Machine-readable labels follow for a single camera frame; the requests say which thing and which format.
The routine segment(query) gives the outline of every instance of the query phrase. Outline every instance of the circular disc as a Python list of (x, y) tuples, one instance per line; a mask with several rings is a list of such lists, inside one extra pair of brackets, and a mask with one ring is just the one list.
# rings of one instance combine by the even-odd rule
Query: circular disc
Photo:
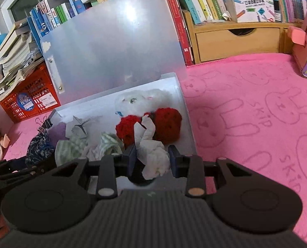
[(51, 233), (83, 220), (91, 208), (86, 190), (69, 178), (47, 176), (18, 186), (2, 201), (2, 213), (17, 230)]

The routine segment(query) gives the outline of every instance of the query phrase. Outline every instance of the red crochet ball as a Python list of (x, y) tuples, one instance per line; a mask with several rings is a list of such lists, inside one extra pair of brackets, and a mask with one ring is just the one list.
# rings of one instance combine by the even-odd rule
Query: red crochet ball
[(159, 108), (153, 116), (153, 123), (156, 126), (154, 140), (170, 144), (179, 139), (182, 121), (179, 111), (174, 108)]
[(141, 118), (138, 116), (122, 117), (120, 123), (115, 127), (117, 136), (124, 142), (125, 149), (135, 143), (134, 139), (134, 124), (138, 122), (141, 124)]

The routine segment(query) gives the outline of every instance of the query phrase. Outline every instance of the colorful box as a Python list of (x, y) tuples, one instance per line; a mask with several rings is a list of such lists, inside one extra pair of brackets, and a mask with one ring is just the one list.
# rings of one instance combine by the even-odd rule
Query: colorful box
[(273, 0), (226, 0), (235, 22), (274, 22)]

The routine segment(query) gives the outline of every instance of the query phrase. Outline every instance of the pink rug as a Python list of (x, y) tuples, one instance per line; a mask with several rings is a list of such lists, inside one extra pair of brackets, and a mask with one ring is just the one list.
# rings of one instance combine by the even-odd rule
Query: pink rug
[(5, 160), (20, 158), (26, 155), (31, 139), (38, 133), (37, 129), (40, 126), (39, 124), (41, 124), (40, 121), (43, 121), (43, 118), (48, 117), (50, 113), (32, 117), (11, 127), (8, 133), (10, 145), (6, 150)]
[(307, 242), (307, 79), (285, 54), (231, 57), (189, 67), (181, 82), (197, 152), (223, 156), (296, 191), (294, 231)]

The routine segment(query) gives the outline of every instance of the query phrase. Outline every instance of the finger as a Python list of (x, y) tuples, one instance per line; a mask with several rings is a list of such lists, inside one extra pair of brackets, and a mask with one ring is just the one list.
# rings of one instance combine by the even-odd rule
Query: finger
[(8, 234), (9, 231), (10, 231), (10, 230), (9, 230), (9, 228), (8, 228), (7, 226), (2, 227), (2, 228), (0, 229), (0, 239), (3, 238), (6, 234)]
[(4, 227), (6, 225), (5, 220), (4, 220), (4, 216), (0, 215), (0, 228)]

